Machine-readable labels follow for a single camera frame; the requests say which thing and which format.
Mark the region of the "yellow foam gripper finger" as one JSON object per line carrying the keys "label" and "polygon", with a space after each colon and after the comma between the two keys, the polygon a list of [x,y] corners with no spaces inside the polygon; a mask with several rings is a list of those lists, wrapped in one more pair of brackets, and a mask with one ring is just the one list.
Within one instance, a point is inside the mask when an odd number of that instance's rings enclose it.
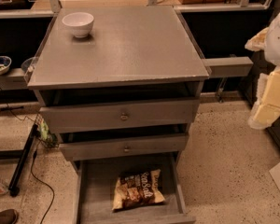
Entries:
{"label": "yellow foam gripper finger", "polygon": [[259,75],[256,97],[248,125],[252,129],[264,130],[280,117],[280,66],[269,75]]}
{"label": "yellow foam gripper finger", "polygon": [[252,38],[250,38],[245,43],[245,48],[251,51],[260,51],[264,50],[265,48],[265,40],[266,35],[268,33],[269,28],[266,27],[262,29],[260,32],[258,32],[256,35],[254,35]]}

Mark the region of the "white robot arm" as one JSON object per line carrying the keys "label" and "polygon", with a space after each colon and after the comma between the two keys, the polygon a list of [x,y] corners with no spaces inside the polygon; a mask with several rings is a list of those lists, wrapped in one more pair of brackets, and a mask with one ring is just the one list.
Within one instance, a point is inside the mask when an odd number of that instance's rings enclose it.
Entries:
{"label": "white robot arm", "polygon": [[259,75],[257,101],[248,119],[252,129],[264,130],[280,117],[280,12],[267,28],[246,42],[245,48],[263,50],[265,60],[275,66],[269,75]]}

